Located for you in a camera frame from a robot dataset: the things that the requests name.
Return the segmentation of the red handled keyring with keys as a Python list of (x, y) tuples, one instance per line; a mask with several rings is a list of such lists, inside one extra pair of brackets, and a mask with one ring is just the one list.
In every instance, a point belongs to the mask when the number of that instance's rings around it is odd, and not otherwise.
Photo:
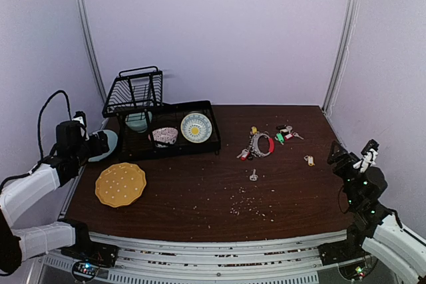
[[(260, 147), (260, 141), (265, 140), (268, 143), (268, 149), (263, 151)], [(275, 151), (274, 139), (266, 131), (259, 131), (256, 126), (250, 128), (248, 145), (236, 156), (241, 161), (250, 158), (265, 158)]]

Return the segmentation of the green tagged key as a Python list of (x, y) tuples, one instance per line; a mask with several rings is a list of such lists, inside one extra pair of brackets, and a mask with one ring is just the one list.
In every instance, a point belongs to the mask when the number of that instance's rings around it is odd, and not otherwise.
[(282, 136), (282, 134), (281, 133), (277, 133), (276, 135), (275, 135), (275, 139), (281, 144), (281, 145), (283, 145), (284, 144), (284, 142), (285, 142), (285, 139), (284, 139), (284, 137)]

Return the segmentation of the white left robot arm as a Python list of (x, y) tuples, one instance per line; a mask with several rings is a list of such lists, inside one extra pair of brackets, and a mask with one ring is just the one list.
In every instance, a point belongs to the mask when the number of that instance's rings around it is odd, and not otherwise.
[(61, 220), (27, 229), (13, 226), (39, 200), (76, 178), (89, 159), (109, 150), (107, 133), (99, 130), (89, 134), (78, 117), (57, 125), (55, 144), (34, 168), (1, 182), (2, 276), (11, 275), (25, 260), (52, 249), (68, 247), (82, 260), (99, 254), (83, 222)]

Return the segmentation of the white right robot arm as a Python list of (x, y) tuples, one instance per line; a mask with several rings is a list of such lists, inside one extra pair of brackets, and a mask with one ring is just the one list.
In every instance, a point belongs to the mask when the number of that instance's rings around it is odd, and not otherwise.
[(403, 283), (425, 282), (425, 238), (404, 225), (395, 209), (384, 206), (380, 197), (387, 189), (385, 175), (376, 166), (379, 144), (371, 139), (361, 156), (348, 152), (339, 142), (331, 144), (327, 163), (342, 179), (347, 213), (353, 222), (343, 241), (323, 244), (323, 264), (353, 259), (366, 252), (387, 266)]

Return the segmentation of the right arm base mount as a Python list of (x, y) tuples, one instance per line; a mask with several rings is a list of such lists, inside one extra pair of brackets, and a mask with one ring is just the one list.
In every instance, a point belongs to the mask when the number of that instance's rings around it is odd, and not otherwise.
[(336, 263), (345, 280), (362, 281), (375, 269), (378, 259), (361, 248), (361, 240), (360, 231), (351, 225), (344, 240), (321, 244), (318, 251), (323, 266)]

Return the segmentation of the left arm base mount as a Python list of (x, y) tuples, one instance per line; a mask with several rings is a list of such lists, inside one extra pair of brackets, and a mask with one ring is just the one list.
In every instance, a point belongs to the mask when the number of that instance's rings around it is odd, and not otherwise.
[(116, 245), (93, 241), (87, 224), (73, 219), (60, 219), (74, 229), (75, 242), (62, 247), (61, 254), (76, 259), (71, 267), (71, 275), (78, 283), (92, 281), (102, 268), (116, 264), (118, 247)]

